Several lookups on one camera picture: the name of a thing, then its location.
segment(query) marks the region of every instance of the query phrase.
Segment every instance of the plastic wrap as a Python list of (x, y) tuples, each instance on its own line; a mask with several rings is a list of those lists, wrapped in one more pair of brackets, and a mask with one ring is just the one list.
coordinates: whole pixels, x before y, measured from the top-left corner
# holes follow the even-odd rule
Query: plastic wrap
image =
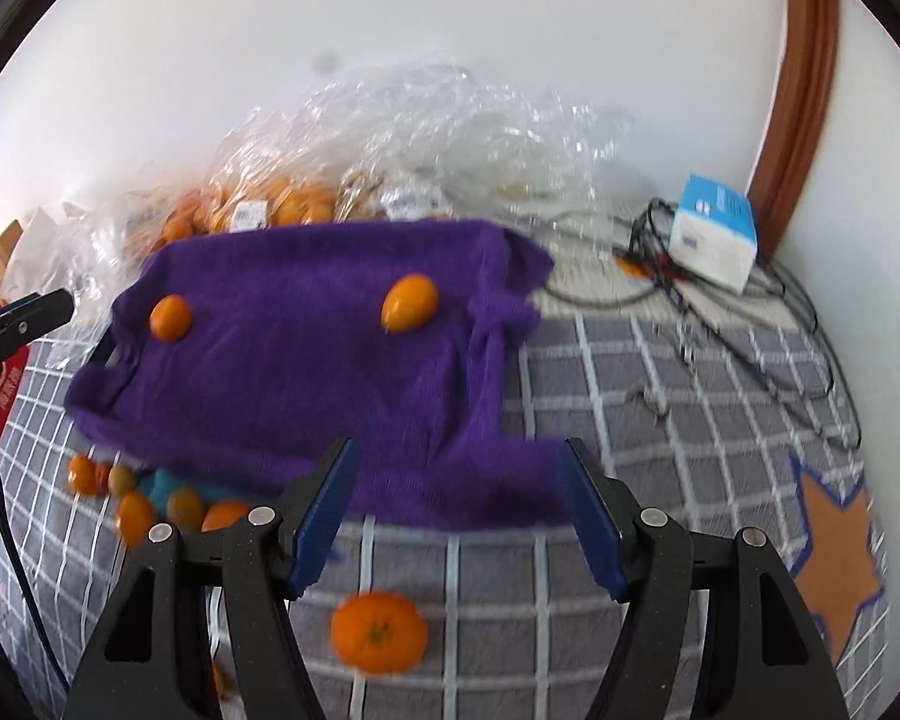
[[(364, 74), (320, 90), (293, 116), (252, 112), (223, 139), (202, 185), (122, 194), (90, 211), (65, 206), (61, 220), (38, 213), (2, 292), (69, 290), (67, 332), (89, 347), (146, 256), (197, 235), (487, 218), (554, 253), (583, 242), (606, 255), (594, 228), (620, 211), (607, 169), (628, 126), (618, 111), (482, 85), (454, 66)], [(50, 357), (67, 362), (65, 352)]]

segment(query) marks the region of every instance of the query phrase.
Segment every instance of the white wall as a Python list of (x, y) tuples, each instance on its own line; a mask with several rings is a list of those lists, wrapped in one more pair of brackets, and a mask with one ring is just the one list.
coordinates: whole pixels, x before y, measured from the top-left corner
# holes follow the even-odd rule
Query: white wall
[[(647, 191), (743, 189), (784, 0), (61, 0), (0, 78), (0, 228), (26, 208), (165, 169), (202, 173), (252, 106), (341, 70), (445, 55), (478, 77), (629, 109)], [(141, 176), (140, 170), (146, 169)]]
[(781, 257), (816, 299), (860, 407), (889, 551), (885, 704), (900, 688), (900, 52), (857, 0), (842, 0), (826, 130)]

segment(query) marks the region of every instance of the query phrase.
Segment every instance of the cloth fold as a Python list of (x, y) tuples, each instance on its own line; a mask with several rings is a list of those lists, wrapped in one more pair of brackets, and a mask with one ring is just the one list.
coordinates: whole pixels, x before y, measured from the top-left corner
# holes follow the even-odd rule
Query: cloth fold
[[(559, 441), (501, 432), (506, 357), (538, 325), (526, 296), (552, 267), (526, 238), (478, 221), (177, 242), (114, 302), (119, 360), (77, 372), (67, 413), (148, 466), (248, 493), (278, 493), (351, 436), (353, 514), (445, 530), (562, 521)], [(437, 284), (439, 310), (389, 335), (381, 304), (411, 272)], [(159, 343), (149, 312), (171, 293), (194, 324)]]

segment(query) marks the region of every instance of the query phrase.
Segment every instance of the brown wooden trim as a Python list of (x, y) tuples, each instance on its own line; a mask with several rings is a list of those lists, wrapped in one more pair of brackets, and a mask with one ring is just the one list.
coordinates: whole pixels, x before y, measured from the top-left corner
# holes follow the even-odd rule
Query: brown wooden trim
[(840, 0), (787, 0), (787, 43), (773, 113), (748, 189), (765, 254), (780, 244), (813, 166), (839, 34)]

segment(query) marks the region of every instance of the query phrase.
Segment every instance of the silver screw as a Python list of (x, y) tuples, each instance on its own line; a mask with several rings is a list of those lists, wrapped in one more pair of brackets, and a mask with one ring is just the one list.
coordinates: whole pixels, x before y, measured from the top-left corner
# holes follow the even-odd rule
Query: silver screw
[(250, 514), (247, 514), (251, 525), (269, 525), (274, 521), (274, 517), (276, 517), (276, 512), (269, 506), (258, 506)]
[(751, 547), (762, 547), (767, 543), (767, 534), (759, 528), (744, 528), (743, 538)]
[(154, 527), (151, 528), (149, 532), (149, 539), (154, 544), (159, 544), (161, 541), (166, 541), (170, 536), (173, 536), (173, 526), (168, 525), (166, 522), (160, 522)]
[(660, 509), (643, 509), (640, 512), (640, 519), (643, 520), (644, 525), (649, 525), (650, 528), (662, 528), (667, 524), (667, 515)]

